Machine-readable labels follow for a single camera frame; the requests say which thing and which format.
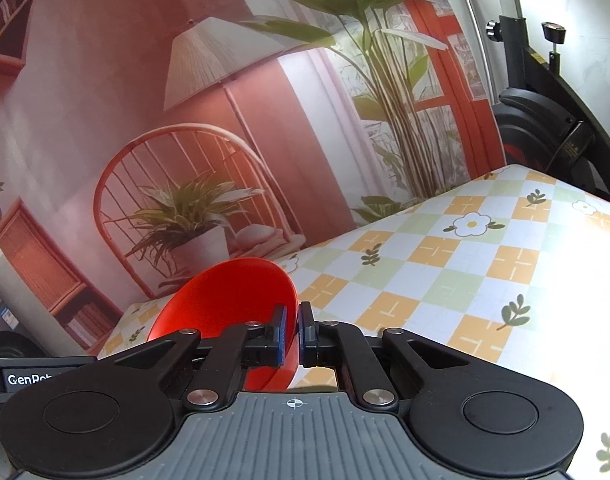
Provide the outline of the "red plastic bowl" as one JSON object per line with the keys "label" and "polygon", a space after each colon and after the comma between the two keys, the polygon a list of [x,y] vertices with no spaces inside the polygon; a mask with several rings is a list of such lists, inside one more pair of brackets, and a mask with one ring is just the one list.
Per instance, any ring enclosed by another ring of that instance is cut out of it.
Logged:
{"label": "red plastic bowl", "polygon": [[203,339],[217,337],[230,325],[270,321],[273,309],[287,308],[285,361],[247,374],[249,391],[283,391],[297,370],[297,292],[281,266],[261,258],[238,258],[216,264],[183,285],[154,321],[148,340],[195,328]]}

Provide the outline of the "grey front-load washing machine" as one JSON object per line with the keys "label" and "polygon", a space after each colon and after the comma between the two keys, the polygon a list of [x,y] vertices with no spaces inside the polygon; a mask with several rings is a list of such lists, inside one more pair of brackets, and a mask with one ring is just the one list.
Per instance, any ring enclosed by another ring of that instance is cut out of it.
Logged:
{"label": "grey front-load washing machine", "polygon": [[0,358],[33,359],[47,355],[0,297]]}

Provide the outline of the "checkered floral tablecloth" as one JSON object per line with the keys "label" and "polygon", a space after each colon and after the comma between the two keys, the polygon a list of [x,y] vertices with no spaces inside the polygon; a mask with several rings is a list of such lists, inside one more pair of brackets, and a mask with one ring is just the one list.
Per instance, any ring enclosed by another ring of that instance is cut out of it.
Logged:
{"label": "checkered floral tablecloth", "polygon": [[276,259],[318,321],[401,327],[580,408],[575,479],[610,479],[610,203],[511,165]]}

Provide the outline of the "printed room backdrop cloth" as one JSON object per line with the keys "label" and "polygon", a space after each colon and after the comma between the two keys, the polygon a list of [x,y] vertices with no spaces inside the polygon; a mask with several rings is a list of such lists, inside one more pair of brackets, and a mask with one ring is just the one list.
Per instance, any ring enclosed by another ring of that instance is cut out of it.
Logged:
{"label": "printed room backdrop cloth", "polygon": [[505,162],[448,0],[0,0],[0,296],[54,353]]}

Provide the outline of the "black exercise bike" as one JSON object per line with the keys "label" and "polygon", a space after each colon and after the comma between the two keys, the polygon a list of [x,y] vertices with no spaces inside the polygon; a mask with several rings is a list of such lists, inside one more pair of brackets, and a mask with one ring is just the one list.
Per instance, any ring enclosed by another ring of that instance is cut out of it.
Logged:
{"label": "black exercise bike", "polygon": [[610,136],[560,75],[566,29],[542,24],[552,45],[543,58],[529,43],[523,18],[486,24],[488,39],[504,45],[508,88],[493,105],[506,161],[535,169],[610,202]]}

